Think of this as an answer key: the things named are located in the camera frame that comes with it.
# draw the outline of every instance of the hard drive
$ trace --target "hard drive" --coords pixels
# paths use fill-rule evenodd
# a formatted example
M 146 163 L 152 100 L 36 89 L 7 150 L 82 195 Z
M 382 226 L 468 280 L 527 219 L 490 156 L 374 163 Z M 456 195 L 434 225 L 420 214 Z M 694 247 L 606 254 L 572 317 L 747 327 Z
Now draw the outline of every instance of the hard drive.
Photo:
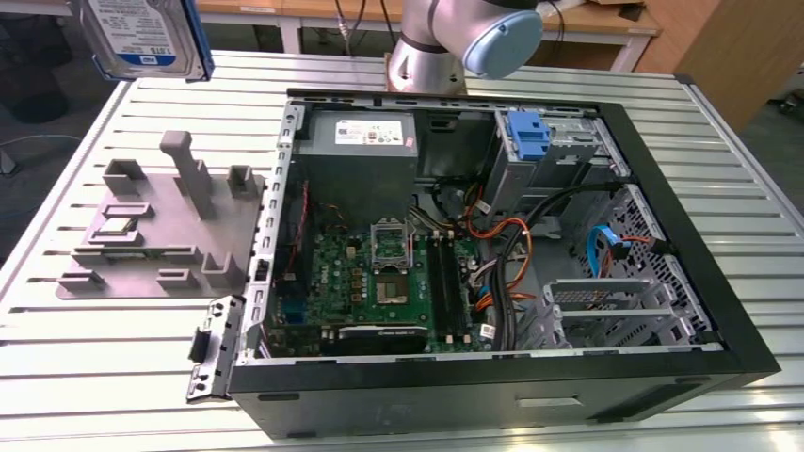
M 68 0 L 110 80 L 208 80 L 212 54 L 194 0 Z

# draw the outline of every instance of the wooden cabinet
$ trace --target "wooden cabinet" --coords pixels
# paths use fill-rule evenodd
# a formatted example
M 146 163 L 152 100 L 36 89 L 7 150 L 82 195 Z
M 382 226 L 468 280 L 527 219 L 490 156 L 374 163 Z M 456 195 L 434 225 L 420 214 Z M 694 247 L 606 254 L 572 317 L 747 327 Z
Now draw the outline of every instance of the wooden cabinet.
M 663 33 L 636 71 L 691 75 L 739 131 L 804 61 L 804 1 L 646 3 Z

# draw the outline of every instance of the blue hard drive label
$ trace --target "blue hard drive label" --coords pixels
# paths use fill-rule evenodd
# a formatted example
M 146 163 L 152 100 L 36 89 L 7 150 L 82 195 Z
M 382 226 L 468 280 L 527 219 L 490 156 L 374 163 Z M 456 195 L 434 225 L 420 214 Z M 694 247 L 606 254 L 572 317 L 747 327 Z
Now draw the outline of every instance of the blue hard drive label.
M 90 0 L 106 38 L 130 64 L 170 66 L 176 50 L 155 0 Z

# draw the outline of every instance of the slotted aluminum table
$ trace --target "slotted aluminum table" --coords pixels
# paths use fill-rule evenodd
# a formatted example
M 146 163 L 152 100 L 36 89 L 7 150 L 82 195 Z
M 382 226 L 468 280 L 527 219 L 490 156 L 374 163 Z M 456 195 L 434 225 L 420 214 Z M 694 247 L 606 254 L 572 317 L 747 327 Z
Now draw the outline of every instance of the slotted aluminum table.
M 0 449 L 800 450 L 804 444 L 804 227 L 695 87 L 672 76 L 528 68 L 470 92 L 622 103 L 660 162 L 783 372 L 638 424 L 275 444 L 234 403 L 186 405 L 191 334 L 207 299 L 62 300 L 55 278 L 106 192 L 112 158 L 171 171 L 163 131 L 194 134 L 211 171 L 271 183 L 288 87 L 383 90 L 383 61 L 218 52 L 208 83 L 119 85 L 0 272 Z

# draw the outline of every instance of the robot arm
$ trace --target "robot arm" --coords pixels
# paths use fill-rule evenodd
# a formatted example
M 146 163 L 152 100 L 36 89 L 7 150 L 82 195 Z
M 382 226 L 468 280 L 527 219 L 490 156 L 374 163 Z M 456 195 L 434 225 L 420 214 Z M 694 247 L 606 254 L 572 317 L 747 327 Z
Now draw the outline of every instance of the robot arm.
M 388 64 L 388 85 L 402 92 L 456 94 L 464 68 L 503 78 L 542 41 L 538 0 L 406 0 L 402 39 Z

